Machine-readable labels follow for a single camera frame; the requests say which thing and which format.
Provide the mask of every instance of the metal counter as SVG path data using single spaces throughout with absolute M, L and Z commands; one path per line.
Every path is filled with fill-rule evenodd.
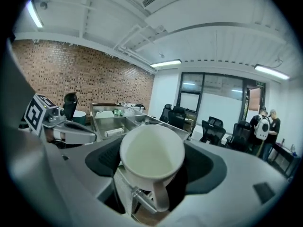
M 129 108 L 133 109 L 132 115 L 127 114 L 127 110 Z M 115 115 L 112 118 L 95 119 L 97 112 L 113 111 L 115 109 L 120 109 L 121 111 L 123 111 L 123 116 Z M 182 140 L 186 140 L 188 138 L 189 132 L 159 121 L 153 117 L 150 117 L 149 115 L 140 112 L 139 109 L 139 107 L 99 106 L 96 103 L 92 103 L 90 105 L 90 124 L 92 130 L 97 134 L 97 141 L 103 141 L 115 137 L 105 137 L 105 131 L 122 128 L 124 130 L 124 133 L 122 135 L 126 135 L 129 131 L 142 125 L 148 124 L 161 125 L 163 127 L 167 127 L 173 130 Z

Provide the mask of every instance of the red brick wall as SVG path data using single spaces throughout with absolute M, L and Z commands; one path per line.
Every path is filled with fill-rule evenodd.
M 89 104 L 150 104 L 154 75 L 124 60 L 83 46 L 62 42 L 20 40 L 13 51 L 29 84 L 59 106 L 64 95 L 77 92 L 77 109 Z

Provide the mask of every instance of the bottle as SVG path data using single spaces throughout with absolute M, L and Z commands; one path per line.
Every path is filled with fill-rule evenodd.
M 291 146 L 291 148 L 290 148 L 290 151 L 291 151 L 292 153 L 294 153 L 294 152 L 295 152 L 295 147 L 294 147 L 294 144 L 292 144 L 292 146 Z

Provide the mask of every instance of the white mug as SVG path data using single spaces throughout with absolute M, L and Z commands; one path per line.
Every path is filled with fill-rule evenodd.
M 157 211 L 169 208 L 166 186 L 182 166 L 182 139 L 160 125 L 145 125 L 130 131 L 122 140 L 120 158 L 131 185 L 151 191 Z

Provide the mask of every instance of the stainless steel sink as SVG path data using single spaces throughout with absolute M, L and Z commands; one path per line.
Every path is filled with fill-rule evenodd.
M 150 117 L 148 115 L 140 115 L 140 116 L 131 116 L 131 117 L 127 117 L 129 120 L 135 122 L 136 124 L 140 125 L 148 125 L 148 124 L 159 124 L 159 123 L 163 123 L 159 120 L 156 120 L 153 117 Z
M 104 132 L 122 128 L 124 130 L 123 134 L 127 134 L 129 131 L 137 128 L 138 125 L 133 121 L 125 117 L 115 117 L 115 118 L 101 118 L 95 119 L 97 129 L 102 139 L 109 139 L 110 137 L 105 137 Z
M 102 111 L 114 111 L 115 109 L 120 109 L 123 112 L 123 116 L 125 115 L 126 110 L 132 109 L 133 115 L 144 115 L 140 111 L 138 111 L 138 107 L 132 108 L 132 107 L 114 107 L 114 106 L 92 106 L 91 111 L 92 115 L 95 117 L 97 112 L 102 112 Z

